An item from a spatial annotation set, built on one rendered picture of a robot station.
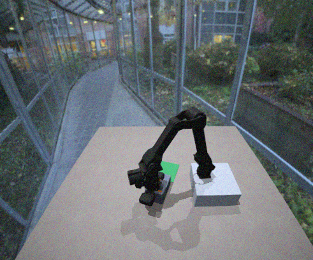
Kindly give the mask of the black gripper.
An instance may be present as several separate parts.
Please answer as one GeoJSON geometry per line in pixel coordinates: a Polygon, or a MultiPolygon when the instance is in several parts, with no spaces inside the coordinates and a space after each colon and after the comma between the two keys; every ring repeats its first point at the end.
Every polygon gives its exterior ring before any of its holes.
{"type": "Polygon", "coordinates": [[[162,184],[162,182],[159,181],[160,178],[161,180],[164,179],[164,173],[160,171],[158,171],[158,179],[155,182],[149,182],[145,178],[144,182],[147,184],[147,187],[145,187],[147,188],[147,190],[139,198],[139,202],[141,204],[148,206],[153,205],[153,202],[157,196],[157,194],[155,194],[154,191],[158,191],[162,184]]]}

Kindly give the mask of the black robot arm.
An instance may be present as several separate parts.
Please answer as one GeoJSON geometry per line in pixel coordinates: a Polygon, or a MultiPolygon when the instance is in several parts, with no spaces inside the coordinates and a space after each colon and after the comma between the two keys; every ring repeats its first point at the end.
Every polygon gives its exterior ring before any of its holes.
{"type": "Polygon", "coordinates": [[[178,115],[169,119],[169,123],[161,133],[155,145],[144,153],[139,168],[127,171],[129,184],[141,189],[147,187],[145,178],[149,182],[158,179],[158,171],[163,170],[161,166],[163,154],[168,148],[176,134],[182,129],[192,129],[197,152],[193,154],[197,162],[197,175],[200,179],[211,178],[210,174],[215,169],[214,164],[207,152],[205,142],[206,115],[195,107],[181,111],[178,115]],[[187,119],[187,120],[183,120],[187,119]]]}

